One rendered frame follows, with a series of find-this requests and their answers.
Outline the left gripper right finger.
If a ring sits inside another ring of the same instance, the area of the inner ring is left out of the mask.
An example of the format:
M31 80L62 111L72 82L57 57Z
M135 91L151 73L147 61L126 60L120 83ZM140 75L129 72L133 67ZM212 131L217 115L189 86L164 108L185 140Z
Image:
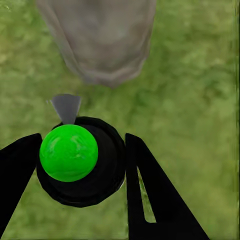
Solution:
M126 133L129 240L210 240L145 142ZM139 168L156 223L145 220Z

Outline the pesticide atomizer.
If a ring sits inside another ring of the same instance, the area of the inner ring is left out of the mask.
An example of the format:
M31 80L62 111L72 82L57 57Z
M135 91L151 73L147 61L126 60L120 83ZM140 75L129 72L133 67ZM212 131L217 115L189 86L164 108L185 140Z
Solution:
M78 116L82 98L54 96L61 123L40 144L36 174L53 200L69 207L98 205L118 192L126 179L125 142L100 118Z

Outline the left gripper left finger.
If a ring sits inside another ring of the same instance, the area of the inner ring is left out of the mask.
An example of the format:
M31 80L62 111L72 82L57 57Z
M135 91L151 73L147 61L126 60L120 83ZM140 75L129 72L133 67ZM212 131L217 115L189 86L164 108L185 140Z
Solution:
M35 133L0 150L0 238L37 167L42 142Z

